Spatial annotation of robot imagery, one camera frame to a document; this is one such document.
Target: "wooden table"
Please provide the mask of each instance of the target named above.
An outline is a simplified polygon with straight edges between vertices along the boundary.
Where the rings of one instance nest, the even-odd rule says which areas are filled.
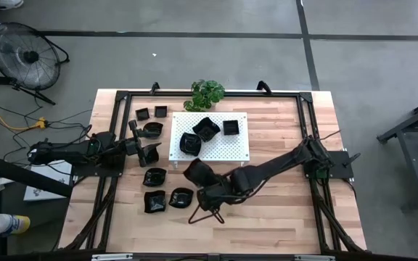
[[[116,89],[99,89],[94,103],[90,123],[91,133],[109,129],[112,106]],[[312,92],[316,119],[321,137],[339,130],[332,95],[328,91]],[[303,176],[301,166],[272,178],[259,193],[245,203],[229,206],[224,204],[221,214],[226,223],[214,219],[194,225],[187,223],[197,206],[180,210],[167,206],[165,212],[144,213],[144,193],[165,190],[167,202],[172,190],[177,187],[196,188],[184,176],[187,165],[173,170],[168,161],[169,138],[171,135],[172,112],[181,112],[185,97],[134,97],[131,102],[129,120],[136,119],[135,110],[148,107],[150,119],[164,124],[159,140],[144,145],[162,142],[157,148],[160,160],[153,167],[168,170],[163,186],[148,188],[142,185],[146,168],[139,166],[136,156],[128,157],[123,176],[119,179],[115,197],[108,252],[212,252],[238,254],[311,254],[319,253],[314,221],[311,191]],[[154,106],[167,105],[167,118],[154,117]],[[247,112],[251,161],[258,165],[284,154],[301,141],[298,109],[291,98],[225,98],[217,104],[216,112]],[[310,120],[305,107],[306,121]],[[119,116],[116,133],[122,117]],[[131,137],[128,130],[126,137]],[[343,148],[340,134],[323,141],[328,150]],[[209,163],[216,173],[225,173],[239,165]],[[80,232],[91,216],[98,178],[90,177],[78,184],[72,193],[65,218],[60,247],[69,244]],[[359,220],[358,208],[353,192],[343,181],[329,183],[335,214],[352,239],[363,249],[366,248]],[[329,246],[332,246],[329,224],[324,218],[325,232]],[[99,221],[96,241],[99,241],[102,221]]]

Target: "green plant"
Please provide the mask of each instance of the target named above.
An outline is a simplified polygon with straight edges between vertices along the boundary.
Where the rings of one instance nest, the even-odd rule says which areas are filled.
[[[224,98],[225,88],[214,80],[199,80],[192,84],[192,100],[183,103],[188,112],[204,112],[210,109],[212,103],[217,103]]]

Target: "white pegboard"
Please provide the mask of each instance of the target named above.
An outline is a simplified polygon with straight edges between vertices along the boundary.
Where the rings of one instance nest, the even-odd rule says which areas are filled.
[[[180,139],[183,133],[194,134],[193,127],[203,118],[209,117],[221,129],[210,141],[202,141],[201,151],[197,157],[202,161],[235,161],[250,160],[250,145],[247,134],[246,112],[174,112],[172,114],[171,162],[192,161],[196,157],[180,150]],[[224,135],[225,120],[238,120],[239,134]]]

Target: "black fan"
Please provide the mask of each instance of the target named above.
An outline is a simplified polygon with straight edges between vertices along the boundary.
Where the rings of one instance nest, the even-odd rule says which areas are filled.
[[[55,48],[64,52],[66,59],[60,61]],[[69,62],[67,52],[41,32],[17,22],[0,24],[0,71],[16,90],[54,105],[39,91],[56,83],[60,76],[60,66],[65,62]]]

